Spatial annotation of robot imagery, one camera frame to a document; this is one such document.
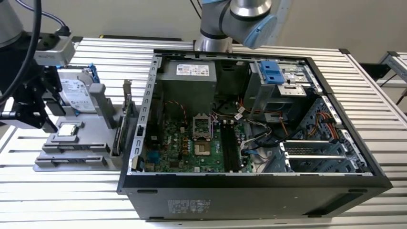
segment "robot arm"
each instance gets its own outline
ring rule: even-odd
[[[0,121],[53,133],[58,128],[46,112],[46,103],[54,115],[66,114],[61,105],[62,83],[55,66],[69,64],[75,49],[70,37],[58,33],[41,34],[41,2],[35,1],[35,26],[30,34],[23,30],[9,0],[0,0],[0,108],[14,97],[13,107],[0,110]]]
[[[195,50],[231,52],[233,39],[250,49],[261,47],[277,25],[270,11],[272,0],[203,0],[202,35]]]

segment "motherboard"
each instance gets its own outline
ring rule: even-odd
[[[225,144],[222,142],[223,125],[214,122],[210,128],[201,122],[197,126],[185,127],[181,122],[167,120],[165,122],[163,142],[159,150],[147,153],[147,172],[187,172],[187,173],[219,173],[226,171]],[[239,170],[253,172],[250,159],[245,158],[245,165],[239,153],[241,142],[246,139],[243,124],[233,125],[234,158],[239,161]],[[207,139],[197,138],[194,133],[211,133]]]

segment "metal workbench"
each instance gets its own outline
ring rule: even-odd
[[[388,52],[381,64],[388,64],[407,83],[407,52]]]
[[[115,103],[123,101],[123,79],[133,80],[141,104],[153,49],[190,50],[193,43],[83,39],[71,64],[97,65]],[[127,196],[117,194],[119,172],[34,172],[49,135],[11,127],[0,140],[0,222],[10,222],[2,228],[407,228],[407,118],[353,56],[337,49],[273,46],[235,45],[234,51],[314,58],[394,188],[333,219],[145,222]]]

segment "ram slot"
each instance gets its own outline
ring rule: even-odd
[[[239,152],[237,146],[235,130],[233,124],[222,124],[221,138],[223,149],[225,172],[238,172],[239,167]]]

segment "power supply label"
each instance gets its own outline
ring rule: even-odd
[[[171,213],[207,213],[211,206],[210,199],[170,199],[169,211]]]
[[[177,74],[210,76],[210,65],[179,64],[177,66]]]

